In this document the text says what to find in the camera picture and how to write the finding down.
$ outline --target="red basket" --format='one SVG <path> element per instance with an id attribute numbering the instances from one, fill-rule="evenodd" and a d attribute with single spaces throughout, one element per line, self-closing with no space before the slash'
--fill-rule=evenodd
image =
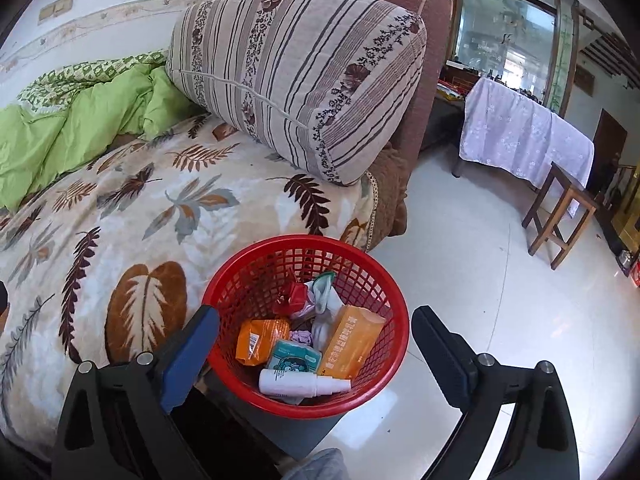
<path id="1" fill-rule="evenodd" d="M 307 282 L 334 270 L 335 290 L 345 304 L 363 306 L 385 317 L 386 323 L 351 391 L 305 399 L 291 406 L 258 391 L 262 367 L 245 367 L 236 360 L 236 340 L 245 319 L 269 319 L 271 305 L 293 266 Z M 209 364 L 240 399 L 289 418 L 322 418 L 348 412 L 375 396 L 394 376 L 409 341 L 409 315 L 400 289 L 373 258 L 345 243 L 313 235 L 269 238 L 240 251 L 213 277 L 203 304 L 220 314 L 220 333 L 209 353 Z"/>

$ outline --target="pillow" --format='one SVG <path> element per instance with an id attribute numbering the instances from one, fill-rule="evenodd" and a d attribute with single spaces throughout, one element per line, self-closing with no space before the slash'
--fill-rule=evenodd
<path id="1" fill-rule="evenodd" d="M 426 30 L 384 0 L 209 0 L 175 25 L 185 95 L 335 184 L 358 180 L 420 79 Z"/>

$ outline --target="wooden stool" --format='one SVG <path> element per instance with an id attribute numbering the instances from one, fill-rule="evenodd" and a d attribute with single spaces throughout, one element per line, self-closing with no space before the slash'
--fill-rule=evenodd
<path id="1" fill-rule="evenodd" d="M 554 179 L 556 179 L 564 188 L 564 193 L 560 197 L 558 204 L 543 228 L 540 223 L 540 218 L 538 218 L 538 209 L 549 191 L 549 188 L 551 188 L 551 184 Z M 571 200 L 577 200 L 580 204 L 585 206 L 587 211 L 584 212 L 584 215 L 582 215 L 582 218 L 580 219 L 580 222 L 578 222 L 574 232 L 569 236 L 568 241 L 565 242 L 564 238 L 562 238 L 560 229 L 558 228 L 558 223 L 561 221 L 562 215 L 564 215 L 564 212 L 569 207 Z M 558 265 L 562 263 L 562 260 L 564 260 L 565 256 L 567 256 L 568 252 L 575 245 L 578 237 L 582 234 L 582 231 L 587 227 L 587 222 L 591 216 L 593 216 L 597 208 L 598 204 L 588 195 L 584 186 L 560 166 L 552 162 L 551 170 L 549 170 L 549 174 L 546 176 L 545 183 L 542 185 L 531 209 L 529 209 L 529 212 L 522 221 L 522 227 L 526 228 L 533 218 L 533 221 L 536 223 L 536 228 L 538 229 L 538 236 L 533 240 L 533 243 L 529 248 L 529 254 L 533 256 L 544 242 L 551 240 L 553 243 L 560 246 L 558 256 L 556 256 L 556 259 L 551 262 L 551 268 L 556 270 Z"/>

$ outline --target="brown sofa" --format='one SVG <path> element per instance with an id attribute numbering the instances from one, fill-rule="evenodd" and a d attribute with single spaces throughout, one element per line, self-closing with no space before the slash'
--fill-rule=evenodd
<path id="1" fill-rule="evenodd" d="M 444 62 L 452 0 L 387 0 L 418 12 L 427 27 L 427 52 L 422 76 L 398 129 L 369 171 L 378 183 L 378 209 L 372 246 L 385 236 L 403 234 L 406 230 L 404 198 L 406 184 L 418 159 L 438 76 Z"/>

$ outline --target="blanket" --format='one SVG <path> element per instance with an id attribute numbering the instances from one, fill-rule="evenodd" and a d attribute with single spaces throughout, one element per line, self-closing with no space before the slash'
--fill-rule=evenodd
<path id="1" fill-rule="evenodd" d="M 169 81 L 151 52 L 52 70 L 0 110 L 0 207 L 104 152 L 118 133 L 151 140 L 199 108 Z"/>
<path id="2" fill-rule="evenodd" d="M 79 362 L 161 346 L 258 240 L 310 233 L 367 249 L 377 196 L 368 172 L 348 187 L 319 180 L 215 116 L 63 177 L 0 231 L 0 429 L 48 458 Z"/>

